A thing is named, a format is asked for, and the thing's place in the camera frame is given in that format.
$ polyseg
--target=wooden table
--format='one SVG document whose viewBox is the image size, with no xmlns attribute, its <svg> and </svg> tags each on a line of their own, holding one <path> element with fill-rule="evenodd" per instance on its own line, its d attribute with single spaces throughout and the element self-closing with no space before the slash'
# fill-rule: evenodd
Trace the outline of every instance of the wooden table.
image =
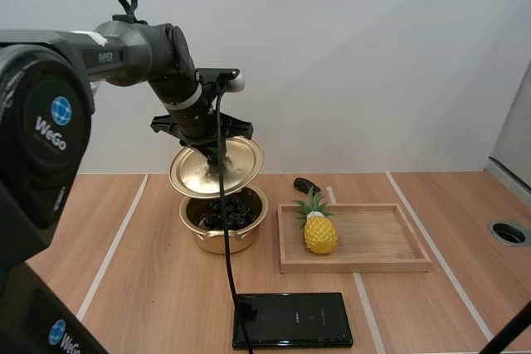
<svg viewBox="0 0 531 354">
<path fill-rule="evenodd" d="M 498 220 L 531 227 L 531 210 L 488 173 L 306 177 L 331 187 L 338 203 L 410 206 L 407 216 L 434 262 L 433 271 L 418 274 L 280 274 L 276 205 L 302 194 L 292 187 L 295 175 L 260 175 L 253 183 L 267 195 L 270 212 L 256 243 L 232 256 L 236 290 L 341 292 L 354 346 L 308 352 L 477 352 L 531 299 L 531 247 L 505 246 L 486 228 Z M 89 292 L 143 178 L 79 176 L 51 248 L 29 260 L 72 311 Z M 181 198 L 166 176 L 149 176 L 96 284 L 82 322 L 111 353 L 233 352 L 224 259 L 192 242 L 179 220 Z M 531 350 L 531 331 L 509 349 Z"/>
</svg>

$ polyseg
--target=black smartphone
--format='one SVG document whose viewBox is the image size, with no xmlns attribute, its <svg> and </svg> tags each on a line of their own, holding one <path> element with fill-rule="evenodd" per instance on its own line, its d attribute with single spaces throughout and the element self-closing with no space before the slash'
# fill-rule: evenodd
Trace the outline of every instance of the black smartphone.
<svg viewBox="0 0 531 354">
<path fill-rule="evenodd" d="M 238 294 L 253 347 L 351 347 L 341 293 Z M 246 348 L 234 317 L 234 348 Z"/>
</svg>

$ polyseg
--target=black cable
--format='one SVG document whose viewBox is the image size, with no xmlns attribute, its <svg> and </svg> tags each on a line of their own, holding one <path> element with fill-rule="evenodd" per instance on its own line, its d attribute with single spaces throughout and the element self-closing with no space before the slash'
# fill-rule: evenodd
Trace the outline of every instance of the black cable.
<svg viewBox="0 0 531 354">
<path fill-rule="evenodd" d="M 507 325 L 487 343 L 480 354 L 498 354 L 502 352 L 520 333 L 531 326 L 531 302 L 509 321 Z"/>
<path fill-rule="evenodd" d="M 251 341 L 249 340 L 249 335 L 247 334 L 247 328 L 243 317 L 241 316 L 240 303 L 238 297 L 236 296 L 236 287 L 234 285 L 234 278 L 232 278 L 232 267 L 231 267 L 231 246 L 229 243 L 229 228 L 227 224 L 227 209 L 225 208 L 225 184 L 223 182 L 223 146 L 222 146 L 222 117 L 221 117 L 221 104 L 222 96 L 225 94 L 222 91 L 216 100 L 216 120 L 217 120 L 217 167 L 219 171 L 219 199 L 222 208 L 222 222 L 223 222 L 223 236 L 225 238 L 225 263 L 227 264 L 227 274 L 229 277 L 229 285 L 231 286 L 231 295 L 232 301 L 234 302 L 234 309 L 236 310 L 236 320 L 241 326 L 241 331 L 243 332 L 243 338 L 246 341 L 247 351 L 249 354 L 253 354 Z"/>
</svg>

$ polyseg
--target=pineapple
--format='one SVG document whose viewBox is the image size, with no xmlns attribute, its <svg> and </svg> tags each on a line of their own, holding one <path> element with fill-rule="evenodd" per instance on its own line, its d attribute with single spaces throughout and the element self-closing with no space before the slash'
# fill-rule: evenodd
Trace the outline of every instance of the pineapple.
<svg viewBox="0 0 531 354">
<path fill-rule="evenodd" d="M 321 193 L 314 195 L 314 188 L 308 192 L 308 203 L 304 201 L 294 201 L 301 205 L 302 209 L 296 212 L 300 215 L 297 218 L 305 220 L 304 240 L 306 246 L 314 253 L 324 255 L 334 250 L 338 244 L 338 234 L 334 225 L 327 219 L 331 213 L 324 207 L 327 203 L 319 204 L 324 197 Z"/>
</svg>

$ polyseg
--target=wooden tray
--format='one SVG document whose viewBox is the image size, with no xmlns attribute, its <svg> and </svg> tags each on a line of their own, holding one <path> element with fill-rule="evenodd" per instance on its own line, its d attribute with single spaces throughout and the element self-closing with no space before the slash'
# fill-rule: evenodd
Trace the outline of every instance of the wooden tray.
<svg viewBox="0 0 531 354">
<path fill-rule="evenodd" d="M 422 247 L 398 204 L 328 205 L 338 232 L 335 251 L 317 255 L 306 248 L 304 221 L 296 204 L 279 205 L 280 272 L 404 273 L 431 268 Z"/>
</svg>

